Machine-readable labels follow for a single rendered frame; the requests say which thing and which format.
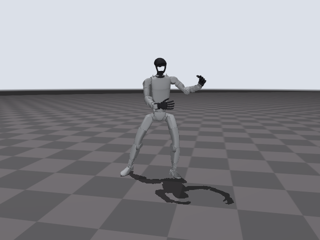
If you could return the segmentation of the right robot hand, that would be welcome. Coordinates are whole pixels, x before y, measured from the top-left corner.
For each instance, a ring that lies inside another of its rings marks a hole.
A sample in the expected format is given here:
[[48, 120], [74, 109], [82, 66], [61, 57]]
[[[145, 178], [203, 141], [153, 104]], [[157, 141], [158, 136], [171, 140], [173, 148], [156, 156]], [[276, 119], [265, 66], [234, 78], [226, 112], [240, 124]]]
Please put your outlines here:
[[[174, 107], [174, 104], [175, 104], [175, 103], [171, 103], [171, 102], [173, 102], [173, 101], [165, 102], [165, 101], [167, 101], [167, 100], [169, 100], [169, 98], [165, 99], [165, 100], [164, 100], [163, 102], [161, 102], [161, 103], [154, 103], [154, 105], [157, 104], [157, 108], [158, 108], [158, 109], [155, 109], [155, 110], [159, 110], [159, 109], [172, 110], [172, 109], [174, 109], [174, 108], [171, 108], [171, 107]], [[168, 103], [170, 103], [170, 104], [168, 104]], [[169, 105], [173, 105], [173, 106], [169, 106]]]

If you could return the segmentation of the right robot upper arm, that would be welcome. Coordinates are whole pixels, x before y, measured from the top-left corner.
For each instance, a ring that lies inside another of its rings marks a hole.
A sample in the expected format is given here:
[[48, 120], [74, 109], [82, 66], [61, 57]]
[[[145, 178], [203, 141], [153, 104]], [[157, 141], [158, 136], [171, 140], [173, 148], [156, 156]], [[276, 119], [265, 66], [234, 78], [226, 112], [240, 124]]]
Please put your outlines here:
[[143, 94], [144, 94], [144, 97], [147, 96], [148, 99], [152, 99], [153, 98], [150, 96], [150, 85], [152, 83], [152, 78], [146, 78], [142, 85], [143, 85]]

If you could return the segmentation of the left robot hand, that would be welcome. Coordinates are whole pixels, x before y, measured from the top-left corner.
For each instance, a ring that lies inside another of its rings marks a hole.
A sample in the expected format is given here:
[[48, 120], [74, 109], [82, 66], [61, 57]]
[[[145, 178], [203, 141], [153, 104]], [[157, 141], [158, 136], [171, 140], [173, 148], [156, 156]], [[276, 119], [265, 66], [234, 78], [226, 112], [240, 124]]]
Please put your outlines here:
[[200, 75], [197, 75], [197, 78], [199, 78], [199, 81], [198, 83], [201, 85], [201, 86], [204, 86], [204, 84], [206, 83], [206, 80]]

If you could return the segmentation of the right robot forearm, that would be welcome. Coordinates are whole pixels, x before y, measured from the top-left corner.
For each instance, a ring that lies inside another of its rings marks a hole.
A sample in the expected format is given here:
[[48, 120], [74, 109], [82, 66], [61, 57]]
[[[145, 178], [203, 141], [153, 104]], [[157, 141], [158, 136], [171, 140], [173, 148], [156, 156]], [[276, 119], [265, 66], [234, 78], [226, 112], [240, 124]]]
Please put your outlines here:
[[144, 97], [144, 101], [152, 109], [158, 109], [158, 105], [154, 104], [155, 102], [152, 99], [149, 99], [147, 96]]

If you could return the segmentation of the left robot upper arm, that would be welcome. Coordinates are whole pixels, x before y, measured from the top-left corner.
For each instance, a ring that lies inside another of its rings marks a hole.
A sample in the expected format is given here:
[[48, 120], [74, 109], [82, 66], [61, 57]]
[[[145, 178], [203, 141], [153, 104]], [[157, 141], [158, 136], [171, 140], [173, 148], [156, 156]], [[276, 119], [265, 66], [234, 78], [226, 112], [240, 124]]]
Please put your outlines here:
[[181, 83], [175, 76], [169, 76], [171, 80], [171, 84], [175, 85], [178, 89], [184, 92], [185, 95], [188, 95], [190, 91], [190, 87], [185, 87], [183, 83]]

